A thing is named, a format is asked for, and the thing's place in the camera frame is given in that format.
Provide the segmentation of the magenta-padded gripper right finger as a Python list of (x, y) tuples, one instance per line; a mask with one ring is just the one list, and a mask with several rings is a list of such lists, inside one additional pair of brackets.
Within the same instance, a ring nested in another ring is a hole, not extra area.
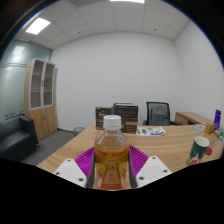
[(147, 156), (130, 146), (129, 180), (132, 188), (143, 187), (170, 174), (171, 171), (157, 156)]

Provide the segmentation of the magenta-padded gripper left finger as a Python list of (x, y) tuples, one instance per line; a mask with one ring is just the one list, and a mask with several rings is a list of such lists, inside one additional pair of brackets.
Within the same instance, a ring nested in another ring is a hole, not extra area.
[(95, 176), (94, 148), (86, 150), (75, 159), (65, 159), (53, 174), (78, 186), (92, 188)]

